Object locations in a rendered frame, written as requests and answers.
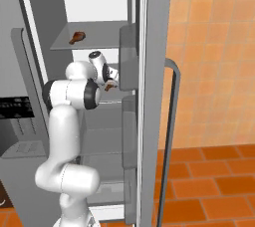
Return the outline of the grey glass fridge shelf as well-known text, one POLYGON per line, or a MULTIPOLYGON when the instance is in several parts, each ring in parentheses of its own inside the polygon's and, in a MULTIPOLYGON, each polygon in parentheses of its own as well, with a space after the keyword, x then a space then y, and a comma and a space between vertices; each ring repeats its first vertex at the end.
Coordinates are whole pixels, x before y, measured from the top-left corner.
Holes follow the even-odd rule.
POLYGON ((126 96, 130 96, 132 91, 124 92, 119 88, 110 88, 106 91, 104 88, 101 88, 101 104, 109 104, 109 103, 120 103, 122 99, 126 96))
POLYGON ((119 46, 120 28, 127 21, 70 22, 65 25, 51 49, 91 50, 112 49, 119 46), (84 32, 86 38, 74 45, 70 44, 75 32, 84 32))

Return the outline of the black water dispenser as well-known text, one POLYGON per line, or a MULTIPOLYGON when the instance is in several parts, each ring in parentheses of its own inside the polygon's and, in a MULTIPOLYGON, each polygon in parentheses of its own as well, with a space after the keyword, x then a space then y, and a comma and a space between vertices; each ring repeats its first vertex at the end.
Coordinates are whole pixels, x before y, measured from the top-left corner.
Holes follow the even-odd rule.
POLYGON ((0 157, 42 157, 49 153, 40 107, 28 97, 0 98, 0 157))

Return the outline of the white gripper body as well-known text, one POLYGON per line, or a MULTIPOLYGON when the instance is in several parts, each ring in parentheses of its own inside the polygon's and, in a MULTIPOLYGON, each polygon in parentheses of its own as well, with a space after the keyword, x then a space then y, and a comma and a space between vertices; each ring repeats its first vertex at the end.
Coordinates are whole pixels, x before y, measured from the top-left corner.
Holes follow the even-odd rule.
POLYGON ((110 81, 117 83, 119 81, 119 70, 109 67, 108 78, 110 81))

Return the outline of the translucent grey door bin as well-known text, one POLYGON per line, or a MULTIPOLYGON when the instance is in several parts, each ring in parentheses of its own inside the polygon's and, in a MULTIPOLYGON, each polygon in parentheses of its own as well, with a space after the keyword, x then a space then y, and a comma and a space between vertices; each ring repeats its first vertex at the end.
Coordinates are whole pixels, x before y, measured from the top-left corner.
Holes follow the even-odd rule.
POLYGON ((124 92, 138 89, 135 23, 127 24, 120 28, 119 87, 124 92))
POLYGON ((131 225, 136 222, 136 169, 124 170, 125 222, 131 225))
POLYGON ((122 147, 124 169, 137 167, 137 125, 135 111, 135 95, 124 97, 122 100, 122 147))

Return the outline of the grey fridge door with dispenser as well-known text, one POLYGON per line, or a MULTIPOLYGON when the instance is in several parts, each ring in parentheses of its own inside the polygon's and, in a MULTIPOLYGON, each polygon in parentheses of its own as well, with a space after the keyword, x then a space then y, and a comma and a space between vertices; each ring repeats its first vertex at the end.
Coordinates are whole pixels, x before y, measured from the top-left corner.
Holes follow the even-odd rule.
MULTIPOLYGON (((13 28, 24 29, 23 40, 45 119, 47 112, 40 96, 42 79, 38 74, 35 47, 23 0, 0 0, 0 98, 28 97, 11 40, 13 28)), ((48 154, 42 157, 0 157, 0 180, 24 227, 53 227, 61 215, 59 196, 35 184, 35 172, 48 154)))

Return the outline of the grey open fridge door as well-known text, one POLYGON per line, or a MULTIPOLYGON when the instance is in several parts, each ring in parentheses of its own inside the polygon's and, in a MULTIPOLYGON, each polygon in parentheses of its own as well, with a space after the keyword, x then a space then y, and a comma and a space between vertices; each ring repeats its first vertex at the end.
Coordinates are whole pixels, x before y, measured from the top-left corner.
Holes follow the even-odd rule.
POLYGON ((136 227, 151 227, 169 0, 139 0, 136 227))

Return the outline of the brown chicken drumstick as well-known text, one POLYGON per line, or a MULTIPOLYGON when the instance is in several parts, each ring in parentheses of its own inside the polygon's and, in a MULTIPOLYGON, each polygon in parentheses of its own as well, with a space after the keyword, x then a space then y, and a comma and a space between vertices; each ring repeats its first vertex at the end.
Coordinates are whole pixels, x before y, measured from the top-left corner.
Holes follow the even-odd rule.
POLYGON ((105 86, 105 91, 108 92, 110 89, 114 89, 117 87, 118 87, 118 84, 116 82, 110 81, 110 82, 107 82, 105 86))
POLYGON ((84 32, 75 32, 73 38, 70 41, 71 45, 74 45, 76 42, 83 41, 86 38, 86 34, 84 32))

